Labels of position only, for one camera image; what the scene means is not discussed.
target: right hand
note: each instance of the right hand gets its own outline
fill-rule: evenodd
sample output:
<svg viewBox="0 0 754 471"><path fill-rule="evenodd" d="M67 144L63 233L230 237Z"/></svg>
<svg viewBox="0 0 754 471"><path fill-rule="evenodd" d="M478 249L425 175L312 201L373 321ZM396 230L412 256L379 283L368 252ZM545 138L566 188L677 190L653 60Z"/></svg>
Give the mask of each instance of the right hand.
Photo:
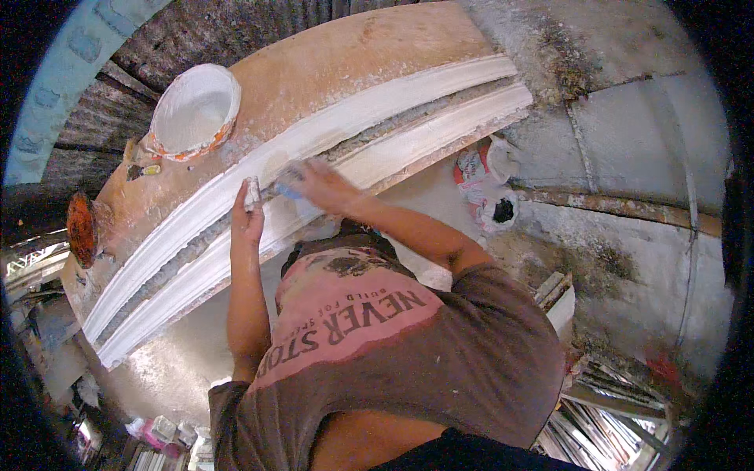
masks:
<svg viewBox="0 0 754 471"><path fill-rule="evenodd" d="M354 218L360 207L374 199L321 161L292 162L280 182L337 216Z"/></svg>

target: left hand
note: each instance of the left hand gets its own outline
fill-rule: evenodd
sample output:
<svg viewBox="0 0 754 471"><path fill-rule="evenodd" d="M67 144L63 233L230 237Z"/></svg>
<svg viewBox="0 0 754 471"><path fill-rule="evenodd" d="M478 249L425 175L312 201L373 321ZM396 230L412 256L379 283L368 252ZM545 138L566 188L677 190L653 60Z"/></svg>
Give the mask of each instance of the left hand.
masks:
<svg viewBox="0 0 754 471"><path fill-rule="evenodd" d="M262 229L265 225L265 212L262 201L254 203L251 211L246 211L244 200L249 188L249 181L245 179L236 195L231 212L231 260L233 254L245 254L249 251L259 256L259 241L262 239Z"/></svg>

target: plastic bag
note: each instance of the plastic bag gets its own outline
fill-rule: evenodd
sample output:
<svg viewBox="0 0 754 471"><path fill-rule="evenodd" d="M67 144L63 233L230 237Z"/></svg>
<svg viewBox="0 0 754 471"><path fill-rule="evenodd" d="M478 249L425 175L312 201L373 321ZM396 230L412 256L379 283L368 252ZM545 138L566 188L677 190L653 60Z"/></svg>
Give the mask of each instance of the plastic bag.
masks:
<svg viewBox="0 0 754 471"><path fill-rule="evenodd" d="M518 215L516 192L505 182L519 166L510 160L504 139L490 138L492 145L473 144L459 154L454 178L474 220L484 233L494 234L512 227Z"/></svg>

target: corrugated metal roof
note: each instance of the corrugated metal roof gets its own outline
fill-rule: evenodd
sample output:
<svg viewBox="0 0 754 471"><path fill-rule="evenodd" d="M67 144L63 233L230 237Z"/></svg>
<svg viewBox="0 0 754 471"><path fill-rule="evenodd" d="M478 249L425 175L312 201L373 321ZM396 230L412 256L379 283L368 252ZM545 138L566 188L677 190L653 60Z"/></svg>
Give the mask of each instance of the corrugated metal roof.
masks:
<svg viewBox="0 0 754 471"><path fill-rule="evenodd" d="M416 0L176 0L144 23L111 61L154 92L201 63L231 66L244 57L307 28L363 11L418 3ZM76 188L94 197L121 161L125 142L149 129L154 95L134 90L107 67L84 92L55 144L41 183L19 188L6 200L12 216L38 212L35 192L49 195L45 230L65 225L63 201ZM39 232L28 226L4 231L4 243Z"/></svg>

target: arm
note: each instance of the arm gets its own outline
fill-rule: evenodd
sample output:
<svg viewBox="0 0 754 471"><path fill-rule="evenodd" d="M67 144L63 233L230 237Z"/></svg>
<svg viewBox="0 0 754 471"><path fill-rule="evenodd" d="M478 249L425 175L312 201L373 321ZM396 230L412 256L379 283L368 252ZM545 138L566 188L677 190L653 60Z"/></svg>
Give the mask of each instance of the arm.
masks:
<svg viewBox="0 0 754 471"><path fill-rule="evenodd" d="M285 180L328 213L390 235L426 259L448 268L454 277L465 268L494 261L478 243L460 231L425 214L383 203L356 189L325 164L316 161L298 164Z"/></svg>
<svg viewBox="0 0 754 471"><path fill-rule="evenodd" d="M265 214L261 202L252 211L244 208L248 185L248 181L241 184L231 214L231 300L227 330L228 347L233 354L232 380L250 383L271 340L259 273L259 240Z"/></svg>

